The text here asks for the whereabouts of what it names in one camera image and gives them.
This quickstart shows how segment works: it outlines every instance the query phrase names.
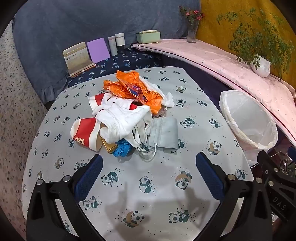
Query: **orange plastic bag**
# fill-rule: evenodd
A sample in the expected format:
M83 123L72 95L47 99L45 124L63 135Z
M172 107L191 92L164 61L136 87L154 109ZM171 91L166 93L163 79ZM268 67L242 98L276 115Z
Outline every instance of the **orange plastic bag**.
M162 97L155 91L147 90L147 87L139 78L136 71L124 73L117 71L116 78L119 81L104 81L104 89L110 90L114 95L126 99L138 99L143 105L148 105L153 114L157 114L161 108Z

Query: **pink mattress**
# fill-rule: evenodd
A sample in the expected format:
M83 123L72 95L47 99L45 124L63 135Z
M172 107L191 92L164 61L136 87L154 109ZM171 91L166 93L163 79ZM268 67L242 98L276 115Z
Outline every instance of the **pink mattress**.
M251 68L236 61L236 56L202 41L162 39L159 43L134 44L133 48L161 53L182 60L222 81L235 90L248 93L271 113L277 126L296 147L295 89L277 77L261 78Z

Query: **white trash bag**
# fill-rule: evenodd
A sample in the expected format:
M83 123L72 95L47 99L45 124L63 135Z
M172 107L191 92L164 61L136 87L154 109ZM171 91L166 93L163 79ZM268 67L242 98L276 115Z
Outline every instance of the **white trash bag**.
M272 116L258 100L237 90L222 92L219 106L249 166L254 166L259 151L267 152L277 142L278 132Z

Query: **panda print tablecloth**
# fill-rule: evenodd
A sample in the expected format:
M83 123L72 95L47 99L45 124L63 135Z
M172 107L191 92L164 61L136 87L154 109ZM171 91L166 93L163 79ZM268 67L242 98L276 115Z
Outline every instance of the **panda print tablecloth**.
M172 93L176 105L166 115L177 119L179 149L166 153L159 148L147 163L136 152L116 158L102 147L98 153L103 157L103 169L79 205L107 241L193 240L219 205L196 168L196 154L203 151L225 173L241 180L252 181L253 176L223 116L183 69L138 71L165 94ZM92 117L88 97L104 92L103 80L107 79L116 81L111 74L66 89L48 111L33 141L23 177L25 218L38 179L60 181L94 156L94 151L71 139L70 129L75 120ZM61 203L57 205L65 228L75 234Z

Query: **purple card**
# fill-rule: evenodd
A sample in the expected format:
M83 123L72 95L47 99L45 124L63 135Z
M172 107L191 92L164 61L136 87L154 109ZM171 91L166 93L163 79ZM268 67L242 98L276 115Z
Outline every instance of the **purple card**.
M94 63L110 58L110 54L107 49L104 38L96 39L96 40L87 42L86 44L87 44L87 48L89 49L91 60Z

